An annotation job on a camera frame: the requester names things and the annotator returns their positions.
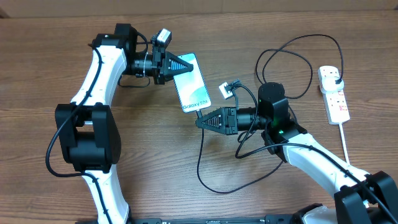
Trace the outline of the Samsung Galaxy smartphone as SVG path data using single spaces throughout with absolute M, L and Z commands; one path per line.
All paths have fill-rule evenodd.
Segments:
M 190 113 L 211 106 L 210 96 L 200 70 L 196 55 L 189 53 L 178 58 L 193 65 L 191 72 L 174 76 L 178 98 L 184 113 Z

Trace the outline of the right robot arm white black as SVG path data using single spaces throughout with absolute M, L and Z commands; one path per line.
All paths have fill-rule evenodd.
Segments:
M 260 130 L 264 146 L 237 153 L 236 157 L 267 150 L 305 172 L 335 202 L 334 208 L 314 203 L 291 215 L 267 215 L 266 223 L 397 223 L 397 186 L 391 176 L 383 171 L 369 174 L 317 143 L 290 117 L 280 83 L 261 85 L 253 108 L 219 108 L 204 116 L 199 114 L 195 124 L 224 135 Z

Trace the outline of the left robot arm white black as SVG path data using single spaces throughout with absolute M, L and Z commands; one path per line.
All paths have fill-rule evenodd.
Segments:
M 135 75 L 163 85 L 174 76 L 191 72 L 193 65 L 168 52 L 172 33 L 161 29 L 151 39 L 130 24 L 116 24 L 114 33 L 98 34 L 89 46 L 93 58 L 78 93 L 68 104 L 55 110 L 57 131 L 50 140 L 45 156 L 47 170 L 56 177 L 82 177 L 90 188 L 98 217 L 95 223 L 132 223 L 131 209 L 123 197 L 116 164 L 121 155 L 121 137 L 111 112 L 116 87 L 123 75 Z M 71 164 L 70 175 L 55 172 L 50 153 L 59 140 L 63 159 Z

